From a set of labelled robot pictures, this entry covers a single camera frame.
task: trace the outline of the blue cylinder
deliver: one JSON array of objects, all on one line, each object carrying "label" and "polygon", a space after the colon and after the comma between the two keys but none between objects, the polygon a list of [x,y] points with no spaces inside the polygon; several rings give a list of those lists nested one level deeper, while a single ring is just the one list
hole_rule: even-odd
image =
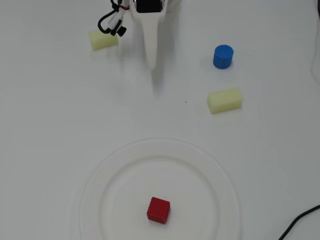
[{"label": "blue cylinder", "polygon": [[228,45],[217,46],[214,51],[213,64],[218,69],[227,69],[230,67],[234,50]]}]

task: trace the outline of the red block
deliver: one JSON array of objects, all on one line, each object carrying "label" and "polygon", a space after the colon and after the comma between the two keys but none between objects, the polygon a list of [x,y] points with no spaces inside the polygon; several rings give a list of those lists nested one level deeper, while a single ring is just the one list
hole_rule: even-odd
[{"label": "red block", "polygon": [[148,212],[146,213],[149,220],[166,224],[170,211],[170,202],[153,197],[151,199]]}]

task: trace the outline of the black cable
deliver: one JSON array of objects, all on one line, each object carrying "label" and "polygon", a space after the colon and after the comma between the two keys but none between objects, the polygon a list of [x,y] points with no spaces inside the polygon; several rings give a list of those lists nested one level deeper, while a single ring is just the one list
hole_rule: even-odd
[{"label": "black cable", "polygon": [[104,33],[104,34],[109,34],[110,31],[107,29],[107,30],[104,30],[104,28],[101,26],[101,23],[103,22],[103,20],[107,19],[108,17],[110,17],[111,15],[113,15],[114,13],[116,13],[117,11],[114,9],[112,12],[109,12],[107,15],[104,15],[98,22],[98,28],[99,30]]},{"label": "black cable", "polygon": [[294,225],[295,225],[300,219],[302,219],[304,216],[306,216],[306,215],[308,215],[308,214],[310,214],[310,213],[312,213],[312,212],[314,212],[314,211],[316,211],[316,210],[318,210],[318,209],[320,209],[320,205],[318,205],[318,206],[316,206],[316,207],[314,207],[314,208],[312,208],[312,209],[310,209],[310,210],[308,210],[308,211],[300,214],[299,216],[297,216],[297,217],[295,218],[295,220],[293,220],[293,222],[292,222],[292,223],[290,224],[290,226],[287,228],[287,230],[285,230],[285,232],[282,234],[282,236],[279,238],[279,240],[283,240],[283,239],[287,236],[287,234],[291,231],[291,229],[294,227]]},{"label": "black cable", "polygon": [[319,15],[319,19],[320,19],[320,0],[318,0],[318,15]]},{"label": "black cable", "polygon": [[118,2],[118,4],[116,4],[115,2],[114,2],[114,0],[110,0],[111,1],[111,4],[112,4],[112,8],[113,8],[113,11],[111,11],[111,12],[109,12],[107,15],[104,15],[100,20],[99,20],[99,22],[98,22],[98,28],[99,28],[99,30],[102,32],[102,33],[104,33],[104,34],[109,34],[110,32],[112,32],[114,35],[115,35],[115,31],[111,31],[109,28],[107,29],[107,30],[104,30],[104,28],[101,26],[101,23],[105,20],[105,19],[107,19],[108,17],[110,17],[111,15],[113,15],[113,14],[115,14],[116,12],[119,12],[119,8],[122,8],[122,9],[124,9],[124,10],[129,10],[130,9],[130,7],[123,7],[123,6],[121,6],[121,3],[122,3],[122,0],[118,0],[117,2]]}]

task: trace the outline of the yellow block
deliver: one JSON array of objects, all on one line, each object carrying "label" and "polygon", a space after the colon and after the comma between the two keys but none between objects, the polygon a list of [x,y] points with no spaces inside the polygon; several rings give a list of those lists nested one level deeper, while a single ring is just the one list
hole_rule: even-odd
[{"label": "yellow block", "polygon": [[89,32],[89,39],[94,51],[118,45],[117,35],[112,36],[110,33],[104,34],[99,29],[94,32]]},{"label": "yellow block", "polygon": [[243,96],[239,88],[217,91],[208,95],[208,106],[212,114],[241,108]]}]

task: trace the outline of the white table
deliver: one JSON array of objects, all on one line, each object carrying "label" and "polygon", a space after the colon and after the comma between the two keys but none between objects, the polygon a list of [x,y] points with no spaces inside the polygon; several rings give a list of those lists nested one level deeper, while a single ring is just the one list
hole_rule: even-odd
[{"label": "white table", "polygon": [[[1,240],[73,240],[83,181],[117,148],[155,136],[192,142],[224,167],[244,240],[277,240],[320,204],[315,2],[182,1],[160,26],[153,74],[129,16],[120,47],[91,51],[108,0],[1,1]],[[235,52],[227,70],[212,63],[220,44]],[[211,115],[207,94],[230,87],[243,109]],[[305,218],[287,239],[318,239],[319,221]]]}]

